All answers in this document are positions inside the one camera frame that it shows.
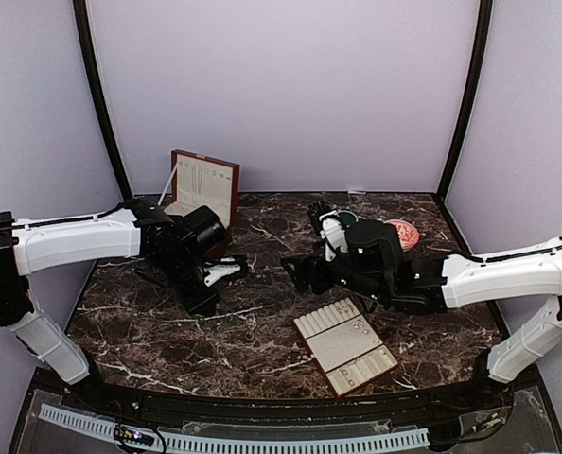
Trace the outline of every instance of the black corner post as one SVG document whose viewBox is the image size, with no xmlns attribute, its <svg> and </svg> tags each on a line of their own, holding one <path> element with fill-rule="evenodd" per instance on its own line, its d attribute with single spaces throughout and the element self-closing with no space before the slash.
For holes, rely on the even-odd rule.
<svg viewBox="0 0 562 454">
<path fill-rule="evenodd" d="M 455 174 L 455 169 L 460 159 L 460 152 L 464 144 L 466 130 L 472 114 L 472 106 L 477 94 L 477 87 L 479 85 L 479 77 L 481 76 L 481 68 L 483 67 L 483 56 L 485 53 L 485 45 L 487 44 L 487 34 L 489 33 L 489 24 L 491 22 L 491 8 L 493 0 L 481 0 L 479 5 L 479 18 L 477 19 L 477 29 L 474 35 L 474 44 L 472 46 L 472 56 L 470 57 L 470 66 L 468 67 L 468 76 L 466 78 L 466 85 L 464 88 L 464 95 L 462 97 L 462 106 L 458 114 L 458 121 L 455 125 L 453 138 L 451 139 L 451 146 L 445 168 L 443 169 L 443 176 L 436 191 L 436 196 L 445 201 L 446 196 Z"/>
<path fill-rule="evenodd" d="M 83 55 L 83 64 L 85 65 L 85 73 L 88 77 L 90 84 L 90 91 L 92 92 L 92 101 L 96 109 L 100 131 L 104 139 L 104 145 L 109 154 L 109 160 L 113 167 L 114 176 L 119 186 L 121 196 L 126 201 L 132 198 L 132 190 L 130 189 L 130 182 L 126 175 L 121 155 L 119 154 L 119 147 L 114 139 L 113 125 L 109 117 L 107 103 L 104 99 L 102 91 L 102 84 L 100 83 L 100 75 L 98 74 L 96 53 L 94 50 L 94 43 L 92 42 L 92 33 L 90 31 L 90 21 L 88 18 L 88 11 L 85 0 L 73 0 L 75 9 L 75 21 L 77 23 L 77 32 L 79 34 L 79 44 L 81 46 L 81 54 Z"/>
</svg>

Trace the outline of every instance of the brown marble surface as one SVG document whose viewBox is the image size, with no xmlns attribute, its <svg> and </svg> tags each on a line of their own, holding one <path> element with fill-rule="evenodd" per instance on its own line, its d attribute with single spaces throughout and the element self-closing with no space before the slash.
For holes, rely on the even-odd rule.
<svg viewBox="0 0 562 454">
<path fill-rule="evenodd" d="M 307 205 L 323 198 L 364 218 L 401 218 L 420 232 L 410 254 L 456 247 L 431 196 L 422 194 L 241 194 L 234 243 L 251 273 L 218 283 L 215 317 L 188 316 L 165 278 L 144 260 L 101 261 L 69 326 L 108 382 L 215 397 L 332 397 L 292 320 L 348 293 L 298 294 L 279 257 L 316 239 Z M 501 340 L 485 303 L 430 316 L 378 308 L 368 316 L 398 368 L 356 394 L 423 389 L 470 377 L 474 358 Z"/>
</svg>

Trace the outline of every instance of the lavender wall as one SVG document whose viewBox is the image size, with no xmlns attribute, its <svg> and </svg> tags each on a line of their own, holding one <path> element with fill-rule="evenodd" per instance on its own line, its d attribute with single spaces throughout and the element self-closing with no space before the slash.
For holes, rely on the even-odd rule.
<svg viewBox="0 0 562 454">
<path fill-rule="evenodd" d="M 562 228 L 562 1 L 496 2 L 481 85 L 448 206 L 475 252 Z M 514 330 L 541 306 L 501 306 Z M 562 426 L 562 347 L 540 361 Z"/>
<path fill-rule="evenodd" d="M 477 0 L 93 0 L 134 192 L 170 151 L 242 164 L 242 190 L 433 191 Z"/>
<path fill-rule="evenodd" d="M 0 0 L 0 211 L 26 218 L 94 212 L 118 202 L 84 76 L 72 2 Z M 89 264 L 31 278 L 66 323 Z M 8 452 L 37 361 L 0 328 L 0 453 Z"/>
</svg>

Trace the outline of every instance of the pink round object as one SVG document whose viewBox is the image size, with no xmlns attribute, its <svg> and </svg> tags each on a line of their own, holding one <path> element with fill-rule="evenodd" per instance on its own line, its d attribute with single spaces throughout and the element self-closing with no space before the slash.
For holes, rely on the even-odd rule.
<svg viewBox="0 0 562 454">
<path fill-rule="evenodd" d="M 408 251 L 419 241 L 420 234 L 409 222 L 401 219 L 390 219 L 385 222 L 387 224 L 393 224 L 396 227 L 398 239 L 401 241 L 401 248 L 403 248 L 403 251 Z"/>
</svg>

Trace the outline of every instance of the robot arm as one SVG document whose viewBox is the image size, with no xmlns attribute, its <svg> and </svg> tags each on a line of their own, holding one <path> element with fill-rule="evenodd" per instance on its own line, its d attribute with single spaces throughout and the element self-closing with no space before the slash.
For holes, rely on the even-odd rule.
<svg viewBox="0 0 562 454">
<path fill-rule="evenodd" d="M 146 257 L 167 276 L 187 312 L 213 315 L 220 296 L 211 286 L 242 275 L 243 261 L 221 259 L 201 266 L 225 238 L 225 229 L 203 206 L 185 217 L 168 216 L 145 200 L 130 200 L 99 215 L 14 220 L 0 213 L 0 326 L 78 390 L 100 381 L 96 365 L 45 314 L 27 276 L 62 264 L 105 257 Z"/>
<path fill-rule="evenodd" d="M 501 253 L 408 260 L 391 225 L 358 219 L 324 203 L 311 205 L 308 215 L 322 239 L 320 247 L 281 260 L 299 291 L 320 294 L 342 287 L 414 315 L 491 299 L 550 295 L 529 322 L 478 358 L 475 379 L 492 385 L 514 380 L 562 342 L 562 236 Z"/>
</svg>

